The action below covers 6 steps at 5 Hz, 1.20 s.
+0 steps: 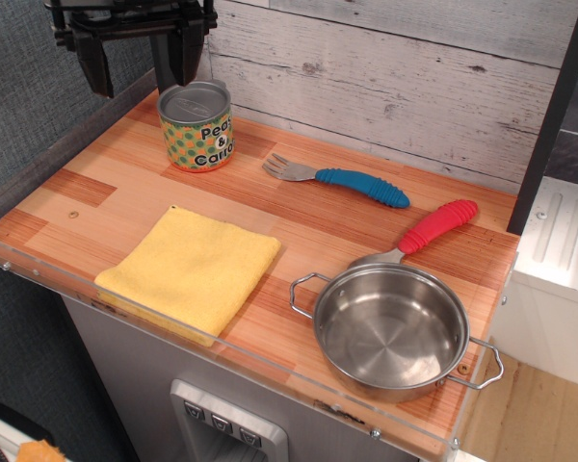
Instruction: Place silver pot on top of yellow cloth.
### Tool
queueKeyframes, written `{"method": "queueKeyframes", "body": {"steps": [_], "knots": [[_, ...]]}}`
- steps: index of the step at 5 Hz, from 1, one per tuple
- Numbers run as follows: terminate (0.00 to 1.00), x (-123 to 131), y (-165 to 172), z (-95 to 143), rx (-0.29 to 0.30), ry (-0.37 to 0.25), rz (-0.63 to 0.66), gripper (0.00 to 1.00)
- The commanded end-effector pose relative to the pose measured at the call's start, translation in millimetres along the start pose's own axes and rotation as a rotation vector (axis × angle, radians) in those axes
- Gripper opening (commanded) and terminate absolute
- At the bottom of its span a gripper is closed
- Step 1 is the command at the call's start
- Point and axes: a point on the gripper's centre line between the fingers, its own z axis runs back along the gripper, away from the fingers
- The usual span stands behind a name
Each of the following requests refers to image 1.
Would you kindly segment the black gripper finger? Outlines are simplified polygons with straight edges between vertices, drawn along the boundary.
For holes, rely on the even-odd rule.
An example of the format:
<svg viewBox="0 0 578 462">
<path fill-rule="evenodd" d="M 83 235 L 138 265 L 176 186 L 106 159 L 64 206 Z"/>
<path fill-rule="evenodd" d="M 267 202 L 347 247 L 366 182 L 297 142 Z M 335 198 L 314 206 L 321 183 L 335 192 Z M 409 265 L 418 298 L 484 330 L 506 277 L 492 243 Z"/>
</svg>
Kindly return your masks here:
<svg viewBox="0 0 578 462">
<path fill-rule="evenodd" d="M 202 19 L 181 21 L 171 32 L 171 72 L 177 85 L 196 79 L 205 32 Z"/>
<path fill-rule="evenodd" d="M 73 37 L 78 62 L 92 92 L 113 98 L 114 88 L 101 39 L 92 33 L 74 33 Z"/>
</svg>

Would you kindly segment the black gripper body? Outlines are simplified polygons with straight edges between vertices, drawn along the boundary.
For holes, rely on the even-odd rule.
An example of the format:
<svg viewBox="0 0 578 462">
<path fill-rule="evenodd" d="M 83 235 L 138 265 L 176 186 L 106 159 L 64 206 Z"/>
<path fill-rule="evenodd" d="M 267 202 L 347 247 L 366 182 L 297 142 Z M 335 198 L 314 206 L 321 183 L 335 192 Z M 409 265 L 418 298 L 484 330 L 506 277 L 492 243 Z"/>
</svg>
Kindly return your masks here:
<svg viewBox="0 0 578 462">
<path fill-rule="evenodd" d="M 217 27 L 212 1 L 47 1 L 60 46 L 175 35 L 203 37 Z"/>
</svg>

